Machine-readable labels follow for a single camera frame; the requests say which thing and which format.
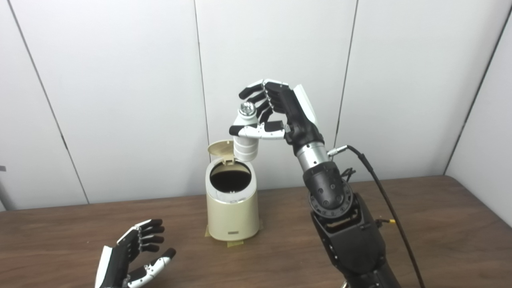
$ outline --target white cylindrical object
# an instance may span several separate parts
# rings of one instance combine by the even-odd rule
[[[223,165],[222,158],[218,158],[213,160],[206,169],[208,231],[213,238],[221,241],[247,239],[254,236],[260,228],[254,169],[250,163],[238,161],[235,161],[235,164],[231,166]],[[218,168],[221,168],[222,172],[215,174]],[[245,179],[247,182],[240,183],[239,178],[229,179],[229,177],[224,176],[222,187],[212,182],[212,173],[219,176],[220,173],[226,173],[229,169],[234,171],[248,170],[250,175]],[[235,192],[230,191],[230,185],[245,188]]]
[[[248,107],[247,105],[251,105],[249,113],[244,113],[241,109],[238,110],[238,116],[234,120],[233,125],[237,126],[247,126],[258,124],[258,118],[256,117],[256,110],[254,104],[245,102],[242,103],[242,107]],[[237,137],[233,136],[233,153],[236,159],[249,162],[256,158],[258,155],[258,139],[255,138],[246,138],[246,137]]]
[[[258,155],[258,139],[233,137],[233,153],[236,159],[249,162]]]

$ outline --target wall seam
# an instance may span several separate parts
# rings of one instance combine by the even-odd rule
[[[206,140],[208,141],[208,145],[210,145],[210,134],[209,134],[209,130],[208,130],[208,113],[206,112],[206,95],[204,94],[203,60],[201,58],[201,43],[199,41],[199,24],[197,21],[196,0],[194,0],[194,15],[196,16],[197,49],[199,51],[199,67],[201,70],[201,87],[203,89],[203,107],[204,107],[204,120],[206,122]]]
[[[489,71],[489,67],[491,62],[493,61],[494,54],[496,53],[496,50],[498,49],[498,45],[501,40],[501,36],[503,35],[503,31],[505,31],[505,27],[507,26],[508,20],[510,19],[510,14],[512,13],[512,4],[510,5],[510,8],[508,10],[507,18],[505,19],[505,23],[503,24],[503,27],[501,28],[500,35],[498,36],[498,39],[496,41],[496,44],[494,45],[493,52],[490,55],[489,61],[487,62],[487,66],[485,67],[484,73],[482,75],[482,78],[480,79],[480,83],[478,84],[477,91],[475,93],[475,96],[473,97],[473,100],[471,101],[471,105],[469,110],[467,111],[466,118],[464,119],[464,123],[462,124],[462,127],[459,131],[459,136],[457,136],[457,141],[455,141],[455,144],[453,146],[452,152],[450,154],[450,157],[448,158],[448,162],[446,163],[446,167],[444,168],[443,175],[446,175],[446,171],[448,170],[448,167],[450,166],[450,162],[452,161],[453,155],[455,154],[455,150],[457,149],[457,145],[459,145],[460,137],[462,136],[462,133],[464,132],[464,128],[466,127],[467,120],[470,117],[471,110],[473,109],[473,106],[475,105],[475,101],[478,97],[478,94],[480,93],[480,89],[482,88],[483,82],[485,81],[485,77],[487,76],[487,72]]]
[[[347,74],[348,74],[348,70],[349,70],[350,52],[352,51],[352,41],[354,39],[354,29],[355,29],[355,21],[356,21],[356,17],[357,17],[357,7],[358,6],[359,6],[359,0],[357,0],[355,3],[354,21],[352,22],[352,31],[350,33],[349,52],[347,54],[347,65],[345,66],[345,76],[343,77],[342,98],[339,101],[338,122],[336,124],[336,132],[334,133],[333,148],[336,147],[336,140],[338,138],[338,131],[339,131],[339,121],[341,120],[341,117],[342,117],[343,97],[345,95],[345,86],[347,84]]]
[[[76,177],[78,178],[78,182],[80,183],[80,187],[82,188],[83,195],[86,198],[87,204],[90,204],[89,198],[87,197],[87,193],[86,193],[85,189],[83,188],[83,184],[82,184],[82,180],[80,179],[80,175],[78,175],[78,171],[76,170],[75,161],[73,161],[73,157],[71,156],[71,153],[70,153],[70,151],[68,149],[68,145],[66,144],[66,140],[65,140],[64,135],[62,133],[62,129],[60,128],[59,122],[57,121],[57,117],[55,116],[55,112],[53,111],[52,104],[50,102],[50,99],[48,98],[48,94],[46,92],[45,85],[42,83],[41,75],[39,74],[39,70],[37,69],[37,66],[35,64],[34,58],[32,57],[32,53],[30,52],[29,46],[27,44],[27,40],[25,39],[25,35],[23,34],[22,28],[19,25],[18,18],[16,17],[16,13],[14,12],[14,8],[12,7],[11,0],[7,0],[7,3],[9,4],[9,9],[11,10],[11,13],[12,13],[12,16],[14,18],[14,21],[16,22],[16,26],[18,27],[18,32],[19,32],[20,36],[22,37],[23,44],[25,45],[25,49],[27,50],[27,53],[28,53],[29,58],[30,58],[30,62],[32,63],[32,67],[34,68],[34,71],[35,71],[35,74],[37,76],[37,79],[39,80],[39,84],[40,84],[40,86],[42,88],[42,91],[43,91],[43,93],[45,95],[46,101],[48,103],[48,107],[50,107],[50,111],[52,113],[52,116],[53,116],[53,119],[55,121],[55,124],[57,125],[57,129],[59,130],[59,133],[60,133],[60,136],[62,138],[62,142],[64,144],[64,147],[65,147],[66,151],[68,152],[69,159],[71,161],[71,164],[73,165],[73,169],[75,171]]]

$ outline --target robotic arm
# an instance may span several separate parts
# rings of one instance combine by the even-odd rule
[[[243,161],[255,158],[257,139],[285,139],[303,170],[309,190],[311,218],[334,265],[351,288],[400,288],[386,261],[386,245],[365,202],[342,178],[329,160],[347,147],[327,151],[316,116],[301,85],[261,80],[240,94],[246,100],[229,133]],[[272,113],[283,113],[282,121],[268,121]]]

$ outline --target white wall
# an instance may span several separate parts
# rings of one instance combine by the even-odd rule
[[[512,226],[512,24],[507,27],[446,171]]]
[[[337,146],[383,179],[442,174],[511,3],[359,1]]]
[[[335,140],[354,145],[381,178],[442,174],[512,1],[360,1],[337,139],[356,0],[12,3],[85,192],[104,202],[204,193],[208,141],[230,138],[238,93],[261,78],[303,84],[327,148]],[[7,39],[21,45],[13,51],[28,61],[12,16],[4,19]],[[8,169],[38,157],[70,165],[69,157],[38,150],[51,139],[67,155],[30,61],[19,65],[12,55],[0,56],[14,67],[0,67],[11,77],[0,95],[13,95],[0,101],[19,100],[4,106],[10,117],[37,127],[0,123],[17,149]],[[22,68],[20,76],[10,71]],[[21,101],[28,95],[40,102]],[[24,152],[27,144],[16,138],[24,129],[38,149]],[[0,149],[3,165],[7,150]],[[354,179],[369,179],[349,153],[336,161],[355,167]],[[261,142],[253,164],[260,189],[303,185],[284,141]],[[45,168],[0,172],[4,185],[16,172],[4,194],[26,193],[26,207],[39,205],[21,180],[43,177],[37,173]],[[66,204],[74,195],[68,190],[58,200],[39,196]]]
[[[87,203],[6,1],[0,2],[0,166],[6,167],[0,200],[9,209]]]
[[[304,85],[333,146],[355,1],[196,3],[210,143],[231,138],[228,130],[242,102],[238,93],[270,78]],[[304,185],[284,141],[260,141],[253,165],[260,189]]]
[[[193,1],[12,2],[90,202],[204,191]]]

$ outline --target black robot forearm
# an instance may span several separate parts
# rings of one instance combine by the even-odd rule
[[[336,163],[316,162],[303,178],[311,218],[332,264],[351,288],[399,288],[386,261],[386,245],[365,202],[342,179]]]
[[[311,218],[332,264],[350,288],[400,288],[386,261],[386,245],[363,199],[352,191],[324,139],[293,90],[280,93],[286,111],[285,139],[293,146],[309,190]]]

